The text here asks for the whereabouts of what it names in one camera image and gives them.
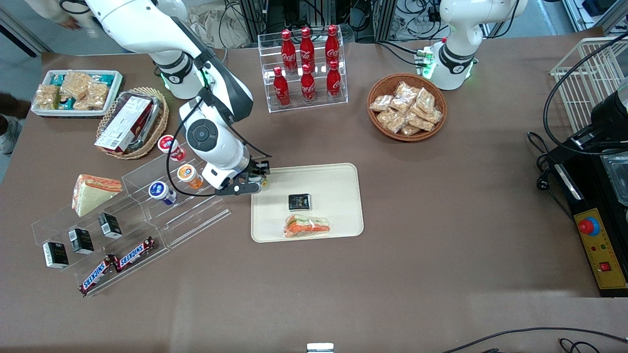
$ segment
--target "coca-cola bottle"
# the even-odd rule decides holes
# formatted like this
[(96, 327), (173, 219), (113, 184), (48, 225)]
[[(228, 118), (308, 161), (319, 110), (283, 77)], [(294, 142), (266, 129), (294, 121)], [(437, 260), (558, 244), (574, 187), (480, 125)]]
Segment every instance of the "coca-cola bottle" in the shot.
[(301, 29), (301, 45), (299, 46), (301, 51), (301, 65), (309, 64), (310, 68), (314, 69), (314, 44), (310, 39), (310, 29), (303, 27)]
[(286, 75), (296, 75), (298, 73), (296, 50), (295, 45), (292, 44), (290, 40), (290, 31), (281, 31), (281, 38), (283, 39), (283, 43), (281, 44), (281, 58), (283, 59), (283, 67), (286, 69)]
[(288, 92), (288, 81), (281, 74), (281, 67), (277, 66), (273, 69), (275, 72), (275, 79), (273, 86), (275, 88), (275, 94), (279, 101), (279, 106), (285, 108), (290, 105), (290, 93)]
[(340, 72), (338, 72), (338, 60), (332, 60), (329, 63), (329, 72), (327, 73), (327, 100), (336, 102), (340, 99)]
[(338, 49), (340, 48), (337, 36), (338, 28), (335, 24), (329, 26), (327, 34), (327, 41), (325, 42), (325, 61), (327, 62), (327, 67), (329, 67), (329, 63), (332, 60), (338, 60)]
[(310, 64), (303, 64), (303, 76), (301, 77), (301, 93), (303, 102), (306, 105), (314, 104), (316, 100), (316, 88), (314, 87), (314, 77), (312, 77)]

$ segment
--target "white device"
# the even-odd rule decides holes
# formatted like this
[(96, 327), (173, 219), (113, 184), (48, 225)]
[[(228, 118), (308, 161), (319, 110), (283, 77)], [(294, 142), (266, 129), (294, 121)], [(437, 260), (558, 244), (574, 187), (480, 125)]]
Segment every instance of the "white device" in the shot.
[(251, 113), (251, 91), (181, 19), (161, 12), (152, 1), (86, 1), (111, 38), (128, 50), (150, 55), (172, 93), (192, 99), (179, 113), (182, 119), (188, 117), (188, 144), (207, 162), (204, 179), (216, 191), (229, 186), (221, 195), (258, 192), (259, 182), (246, 178), (236, 183), (235, 178), (251, 171), (252, 179), (259, 180), (268, 164), (255, 164), (248, 149), (229, 131), (231, 124)]
[(480, 24), (518, 17), (528, 0), (443, 0), (440, 16), (449, 25), (447, 41), (432, 46), (435, 63), (431, 81), (442, 90), (462, 85), (482, 43)]

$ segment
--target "red emergency stop button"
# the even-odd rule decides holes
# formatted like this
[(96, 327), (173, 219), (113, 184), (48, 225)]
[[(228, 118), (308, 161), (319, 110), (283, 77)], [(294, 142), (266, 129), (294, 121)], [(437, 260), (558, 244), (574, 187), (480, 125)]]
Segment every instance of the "red emergency stop button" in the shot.
[(600, 233), (600, 224), (593, 217), (587, 217), (578, 222), (578, 229), (584, 234), (596, 236)]

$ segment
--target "oval wicker tray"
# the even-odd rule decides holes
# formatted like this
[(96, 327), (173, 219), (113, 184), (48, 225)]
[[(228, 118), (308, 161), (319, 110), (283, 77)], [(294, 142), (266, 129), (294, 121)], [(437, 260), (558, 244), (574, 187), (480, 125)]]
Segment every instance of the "oval wicker tray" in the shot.
[[(405, 81), (408, 85), (412, 87), (425, 88), (429, 93), (431, 93), (434, 96), (435, 106), (438, 108), (438, 110), (440, 110), (441, 113), (443, 113), (443, 118), (441, 119), (440, 122), (436, 124), (436, 126), (434, 127), (434, 130), (421, 131), (412, 136), (394, 134), (390, 132), (388, 129), (386, 129), (384, 126), (382, 126), (382, 124), (380, 124), (380, 122), (377, 120), (376, 112), (369, 109), (369, 106), (371, 106), (371, 104), (375, 101), (375, 98), (377, 98), (378, 96), (385, 95), (385, 94), (395, 95), (395, 90), (397, 89), (397, 85), (401, 81)], [(371, 117), (371, 121), (373, 122), (373, 125), (375, 125), (375, 127), (378, 130), (380, 130), (383, 134), (385, 134), (386, 136), (389, 136), (390, 138), (394, 138), (399, 141), (405, 141), (405, 142), (421, 141), (423, 139), (429, 138), (430, 136), (437, 133), (438, 130), (440, 130), (440, 128), (443, 127), (443, 124), (445, 123), (445, 118), (447, 117), (447, 103), (445, 102), (445, 97), (443, 96), (443, 93), (440, 92), (440, 89), (438, 89), (438, 87), (436, 87), (429, 80), (424, 79), (423, 77), (419, 75), (415, 75), (413, 73), (405, 73), (405, 72), (394, 73), (392, 75), (388, 75), (384, 77), (383, 79), (377, 81), (371, 88), (371, 91), (369, 92), (369, 97), (366, 101), (366, 107), (367, 107), (367, 111), (369, 111), (369, 117)]]
[[(133, 151), (128, 154), (122, 154), (122, 153), (115, 153), (115, 152), (107, 151), (106, 149), (102, 147), (96, 146), (96, 148), (98, 148), (102, 152), (110, 156), (116, 157), (120, 160), (135, 160), (142, 156), (147, 155), (148, 152), (150, 152), (150, 150), (153, 149), (153, 147), (157, 143), (157, 140), (159, 140), (159, 137), (161, 137), (163, 132), (166, 131), (166, 126), (168, 125), (168, 115), (170, 113), (168, 110), (168, 104), (166, 103), (166, 98), (163, 96), (163, 94), (161, 94), (160, 91), (149, 88), (149, 87), (134, 88), (134, 89), (131, 89), (130, 91), (148, 94), (148, 95), (152, 95), (153, 97), (157, 97), (157, 99), (159, 99), (161, 102), (161, 109), (159, 112), (159, 116), (157, 117), (157, 120), (155, 120), (155, 122), (153, 123), (153, 127), (151, 127), (151, 132), (148, 135), (149, 137), (148, 137), (147, 142), (144, 144), (144, 146), (140, 147), (137, 151)], [(96, 139), (100, 137), (100, 134), (107, 127), (109, 120), (111, 119), (113, 115), (114, 109), (116, 108), (116, 104), (117, 104), (117, 99), (113, 103), (113, 105), (111, 105), (111, 108), (109, 108), (109, 110), (107, 111), (105, 116), (102, 118), (102, 120), (100, 120), (100, 124), (98, 124), (98, 131), (96, 131)]]

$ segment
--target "acrylic bottle rack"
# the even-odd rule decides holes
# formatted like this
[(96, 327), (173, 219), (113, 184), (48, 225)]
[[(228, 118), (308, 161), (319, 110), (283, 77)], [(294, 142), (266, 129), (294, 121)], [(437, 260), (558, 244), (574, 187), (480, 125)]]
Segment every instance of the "acrylic bottle rack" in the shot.
[[(207, 182), (198, 190), (193, 190), (176, 177), (179, 166), (188, 163), (199, 172), (205, 162), (199, 160), (187, 147), (187, 157), (181, 162), (170, 161), (170, 174), (176, 187), (189, 193), (210, 193), (213, 189)], [(196, 236), (219, 220), (227, 217), (230, 211), (222, 198), (191, 197), (177, 194), (173, 205), (166, 205), (148, 195), (148, 186), (156, 180), (170, 185), (164, 173), (166, 155), (161, 155), (138, 169), (122, 177), (124, 191), (97, 207), (89, 214), (79, 217), (69, 205), (58, 212), (33, 223), (35, 242), (40, 247), (42, 266), (45, 266), (42, 246), (48, 241), (65, 245), (69, 265), (59, 271), (72, 273), (77, 280), (77, 287), (83, 283), (93, 270), (108, 254), (118, 258), (125, 256), (148, 237), (155, 240), (155, 247), (140, 256), (130, 267), (117, 273), (111, 268), (91, 289), (87, 296), (92, 296), (123, 277), (139, 270), (144, 265), (168, 253), (186, 240)], [(100, 229), (98, 215), (102, 212), (113, 215), (122, 229), (122, 237), (105, 237)], [(88, 255), (72, 251), (68, 231), (79, 228), (90, 234), (94, 251)]]
[[(262, 78), (264, 80), (264, 90), (266, 91), (266, 102), (268, 103), (269, 112), (289, 111), (292, 109), (301, 109), (309, 107), (329, 106), (332, 104), (347, 103), (349, 101), (349, 94), (347, 91), (347, 63), (345, 61), (345, 47), (342, 39), (342, 33), (340, 27), (338, 27), (338, 42), (340, 48), (338, 49), (338, 72), (342, 79), (340, 85), (340, 99), (335, 102), (327, 100), (327, 72), (328, 68), (325, 63), (325, 41), (327, 40), (327, 27), (313, 27), (311, 29), (312, 43), (314, 44), (314, 63), (315, 69), (312, 72), (314, 82), (316, 86), (316, 101), (312, 104), (306, 105), (303, 102), (303, 96), (301, 95), (301, 76), (303, 70), (301, 69), (301, 53), (299, 51), (299, 44), (301, 43), (301, 31), (294, 30), (291, 32), (292, 42), (295, 44), (296, 60), (298, 64), (298, 74), (287, 76), (286, 70), (283, 66), (283, 60), (281, 58), (281, 33), (270, 33), (266, 35), (257, 36), (257, 43), (259, 48), (259, 59), (262, 66)], [(282, 108), (279, 106), (279, 101), (274, 92), (273, 81), (275, 67), (281, 67), (284, 77), (288, 81), (288, 91), (290, 92), (290, 105)]]

